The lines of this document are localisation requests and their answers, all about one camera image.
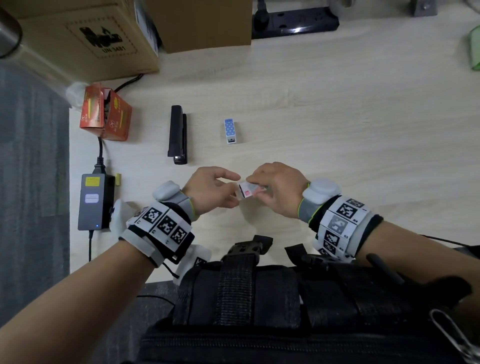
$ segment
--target green object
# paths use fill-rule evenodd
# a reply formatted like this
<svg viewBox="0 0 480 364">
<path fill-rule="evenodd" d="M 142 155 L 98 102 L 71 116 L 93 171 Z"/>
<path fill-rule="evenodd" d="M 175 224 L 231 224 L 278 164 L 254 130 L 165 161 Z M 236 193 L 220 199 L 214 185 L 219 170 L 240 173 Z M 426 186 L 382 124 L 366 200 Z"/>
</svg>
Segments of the green object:
<svg viewBox="0 0 480 364">
<path fill-rule="evenodd" d="M 472 69 L 480 71 L 480 25 L 470 32 L 470 59 Z"/>
</svg>

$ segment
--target table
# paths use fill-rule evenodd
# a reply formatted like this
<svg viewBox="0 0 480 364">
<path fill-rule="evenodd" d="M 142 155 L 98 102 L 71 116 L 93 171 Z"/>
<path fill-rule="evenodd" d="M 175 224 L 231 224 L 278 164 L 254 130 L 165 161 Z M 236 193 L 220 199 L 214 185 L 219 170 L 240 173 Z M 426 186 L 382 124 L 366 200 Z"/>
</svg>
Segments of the table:
<svg viewBox="0 0 480 364">
<path fill-rule="evenodd" d="M 122 174 L 117 197 L 145 206 L 151 192 L 185 184 L 200 166 L 247 177 L 281 161 L 418 233 L 478 243 L 480 74 L 469 69 L 467 34 L 480 23 L 462 4 L 430 18 L 363 19 L 336 32 L 253 41 L 160 57 L 161 71 L 121 91 L 133 107 L 127 142 L 105 142 L 105 164 Z M 112 82 L 119 85 L 121 81 Z M 170 108 L 188 115 L 189 164 L 167 157 Z M 239 143 L 227 145 L 233 118 Z M 97 157 L 96 138 L 70 113 L 71 271 L 88 260 L 77 231 L 80 180 Z M 193 225 L 195 243 L 220 259 L 254 234 L 274 238 L 261 264 L 291 265 L 285 246 L 314 233 L 306 224 L 245 200 Z M 95 232 L 93 256 L 116 240 Z M 170 280 L 161 267 L 149 282 Z"/>
</svg>

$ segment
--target hand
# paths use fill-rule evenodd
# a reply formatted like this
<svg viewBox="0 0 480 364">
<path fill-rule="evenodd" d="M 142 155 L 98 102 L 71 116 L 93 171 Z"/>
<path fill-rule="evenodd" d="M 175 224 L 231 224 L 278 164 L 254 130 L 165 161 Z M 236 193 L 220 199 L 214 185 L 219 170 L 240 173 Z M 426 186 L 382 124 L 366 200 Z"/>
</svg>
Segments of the hand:
<svg viewBox="0 0 480 364">
<path fill-rule="evenodd" d="M 234 208 L 238 206 L 239 201 L 235 197 L 237 184 L 225 183 L 217 178 L 238 181 L 240 175 L 221 167 L 200 167 L 182 189 L 182 192 L 190 198 L 198 216 L 217 207 Z"/>
<path fill-rule="evenodd" d="M 247 177 L 247 181 L 271 188 L 272 194 L 256 192 L 253 196 L 274 212 L 287 218 L 298 218 L 302 193 L 308 187 L 308 180 L 299 170 L 280 162 L 265 163 Z"/>
</svg>

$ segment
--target red box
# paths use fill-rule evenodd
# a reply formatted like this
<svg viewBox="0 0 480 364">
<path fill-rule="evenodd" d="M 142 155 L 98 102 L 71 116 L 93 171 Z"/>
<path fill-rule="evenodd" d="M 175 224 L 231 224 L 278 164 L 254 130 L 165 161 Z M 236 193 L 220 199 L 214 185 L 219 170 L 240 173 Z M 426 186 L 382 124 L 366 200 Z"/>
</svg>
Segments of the red box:
<svg viewBox="0 0 480 364">
<path fill-rule="evenodd" d="M 128 138 L 132 107 L 115 91 L 99 84 L 85 88 L 80 128 L 106 140 Z"/>
</svg>

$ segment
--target person's left hand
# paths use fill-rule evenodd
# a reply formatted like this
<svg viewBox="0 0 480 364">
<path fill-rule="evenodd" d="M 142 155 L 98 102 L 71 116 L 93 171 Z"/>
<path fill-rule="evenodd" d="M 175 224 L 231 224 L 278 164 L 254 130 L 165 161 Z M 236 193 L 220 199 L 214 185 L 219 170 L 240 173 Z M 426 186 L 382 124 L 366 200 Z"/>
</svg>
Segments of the person's left hand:
<svg viewBox="0 0 480 364">
<path fill-rule="evenodd" d="M 183 187 L 182 192 L 190 198 L 198 216 L 217 207 L 234 208 L 239 205 L 235 197 L 237 184 L 225 183 L 217 178 L 238 181 L 240 175 L 221 167 L 200 167 Z"/>
</svg>

